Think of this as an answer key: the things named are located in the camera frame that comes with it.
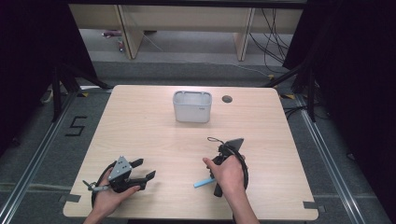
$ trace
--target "black cable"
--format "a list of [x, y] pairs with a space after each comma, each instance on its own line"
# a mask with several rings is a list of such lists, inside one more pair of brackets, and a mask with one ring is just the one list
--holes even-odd
[[[267, 37], [267, 43], [266, 43], [266, 45], [265, 45], [265, 49], [267, 49], [267, 48], [268, 48], [268, 45], [269, 45], [269, 42], [272, 41], [272, 40], [271, 40], [271, 36], [273, 35], [274, 38], [275, 38], [275, 40], [276, 40], [276, 36], [274, 35], [273, 27], [271, 26], [270, 22], [268, 21], [267, 17], [265, 16], [265, 12], [264, 12], [263, 8], [262, 8], [262, 15], [264, 16], [265, 21], [267, 22], [268, 28], [270, 29], [270, 35], [269, 35], [269, 36], [266, 36], [266, 35], [265, 35], [265, 37]], [[277, 44], [277, 46], [278, 46], [279, 53], [280, 53], [280, 55], [281, 55], [281, 57], [282, 57], [282, 59], [280, 59], [280, 62], [283, 63], [283, 62], [284, 62], [284, 57], [283, 57], [283, 55], [282, 55], [283, 50], [281, 49], [280, 44], [278, 43], [277, 40], [276, 40], [276, 44]], [[268, 70], [270, 70], [271, 72], [274, 72], [274, 73], [281, 73], [281, 72], [277, 72], [277, 71], [271, 70], [271, 69], [268, 67], [267, 61], [266, 61], [266, 59], [265, 59], [265, 52], [264, 52], [264, 64], [265, 64], [265, 66], [268, 68]]]
[[277, 40], [278, 36], [277, 36], [277, 32], [276, 32], [276, 9], [273, 8], [273, 28], [272, 28], [272, 33], [274, 36], [274, 39], [276, 41], [276, 45], [277, 45], [277, 50], [279, 51], [280, 56], [282, 57], [282, 60], [285, 61], [285, 53], [283, 52], [282, 48], [280, 47], [279, 41]]
[[252, 34], [250, 34], [250, 37], [252, 38], [253, 42], [256, 44], [256, 46], [262, 50], [263, 52], [269, 54], [271, 57], [273, 57], [275, 60], [277, 60], [280, 63], [283, 63], [283, 60], [279, 57], [277, 57], [273, 52], [271, 52], [270, 50], [266, 49], [263, 45], [261, 45], [259, 43], [259, 41], [257, 41]]
[[287, 43], [285, 43], [282, 38], [280, 37], [280, 35], [278, 35], [276, 33], [277, 37], [279, 38], [280, 42], [282, 42], [283, 45], [280, 45], [280, 47], [284, 48], [284, 49], [289, 49], [289, 45]]
[[[314, 103], [314, 106], [323, 106], [323, 104], [321, 104], [321, 103]], [[303, 109], [308, 109], [308, 105], [299, 105], [299, 106], [295, 106], [295, 107], [286, 107], [286, 108], [283, 108], [284, 110], [288, 110], [288, 111], [285, 111], [285, 115], [287, 115], [286, 116], [286, 119], [289, 119], [290, 118], [290, 116], [292, 115], [292, 114], [294, 114], [295, 112], [297, 112], [297, 111], [299, 111], [299, 110], [303, 110]], [[319, 116], [318, 114], [316, 114], [316, 113], [314, 113], [315, 114], [315, 116], [316, 117], [318, 117], [318, 118], [320, 118], [320, 119], [330, 119], [330, 118], [323, 118], [322, 116]]]
[[[280, 38], [280, 36], [278, 36], [278, 38], [280, 39], [280, 41], [284, 44], [284, 45], [279, 45], [281, 48], [283, 48], [283, 49], [289, 49], [289, 46], [287, 45], [287, 44], [285, 44], [285, 42], [283, 42], [283, 40]], [[274, 40], [272, 40], [272, 39], [270, 39], [270, 41], [273, 43], [273, 44], [277, 44]]]
[[245, 163], [244, 157], [234, 148], [232, 147], [227, 147], [227, 149], [229, 149], [232, 154], [235, 155], [235, 157], [239, 160], [239, 162], [241, 162], [242, 165], [242, 171], [244, 172], [244, 188], [247, 189], [248, 188], [248, 167], [247, 164]]
[[207, 141], [209, 142], [221, 142], [222, 145], [224, 145], [224, 142], [215, 138], [215, 137], [207, 137]]

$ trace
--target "round hole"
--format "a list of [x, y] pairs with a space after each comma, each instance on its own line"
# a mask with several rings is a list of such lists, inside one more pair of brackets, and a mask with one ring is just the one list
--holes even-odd
[[229, 95], [225, 95], [225, 96], [223, 96], [221, 99], [222, 99], [222, 101], [223, 101], [224, 103], [227, 103], [227, 104], [233, 101], [233, 97], [231, 97], [231, 96], [229, 96]]

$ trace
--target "black handheld device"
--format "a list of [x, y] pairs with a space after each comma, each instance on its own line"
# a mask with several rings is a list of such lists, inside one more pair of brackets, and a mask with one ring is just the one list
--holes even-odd
[[[244, 180], [245, 180], [244, 184], [246, 189], [248, 186], [248, 168], [246, 167], [244, 159], [242, 158], [241, 154], [238, 152], [239, 148], [244, 143], [244, 138], [237, 138], [234, 140], [227, 141], [225, 143], [223, 143], [219, 139], [212, 137], [208, 137], [207, 139], [209, 141], [221, 142], [221, 145], [219, 146], [219, 155], [212, 160], [216, 165], [221, 165], [225, 160], [227, 160], [228, 157], [232, 155], [235, 155], [236, 158], [242, 163], [242, 168], [244, 170]], [[211, 170], [210, 170], [210, 177], [215, 178]], [[219, 184], [216, 185], [213, 194], [217, 197], [222, 196], [222, 190]]]
[[[131, 179], [129, 177], [132, 169], [141, 164], [143, 164], [143, 159], [138, 159], [136, 161], [127, 161], [123, 156], [120, 156], [117, 161], [114, 161], [107, 166], [97, 182], [88, 184], [86, 181], [83, 180], [84, 184], [88, 186], [88, 190], [92, 191], [92, 206], [95, 203], [96, 193], [101, 190], [112, 188], [117, 193], [121, 193], [133, 186], [140, 186], [140, 190], [144, 190], [147, 183], [152, 178], [154, 178], [155, 171], [147, 174], [145, 177], [142, 178]], [[99, 184], [102, 182], [105, 173], [112, 167], [114, 168], [111, 171], [110, 176], [108, 177], [109, 185], [99, 187]]]

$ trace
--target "white box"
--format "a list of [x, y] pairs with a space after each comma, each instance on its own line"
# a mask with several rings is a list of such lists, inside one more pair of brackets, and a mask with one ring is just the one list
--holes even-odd
[[177, 91], [173, 104], [176, 120], [206, 123], [210, 120], [212, 95], [206, 91]]

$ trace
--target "hand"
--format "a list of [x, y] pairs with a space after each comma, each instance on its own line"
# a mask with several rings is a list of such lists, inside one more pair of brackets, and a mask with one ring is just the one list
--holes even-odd
[[230, 156], [221, 165], [216, 165], [208, 158], [203, 158], [203, 161], [221, 186], [236, 223], [260, 224], [245, 192], [241, 162], [235, 156]]
[[208, 158], [203, 158], [203, 161], [212, 171], [225, 197], [228, 194], [234, 194], [236, 191], [238, 193], [245, 191], [242, 165], [234, 155], [228, 157], [221, 165], [216, 165]]
[[[108, 177], [113, 168], [109, 169], [103, 176], [102, 182], [99, 186], [108, 185]], [[95, 203], [90, 214], [85, 219], [84, 223], [99, 223], [101, 220], [112, 214], [120, 204], [140, 190], [139, 186], [131, 187], [124, 192], [117, 193], [112, 188], [97, 192]]]

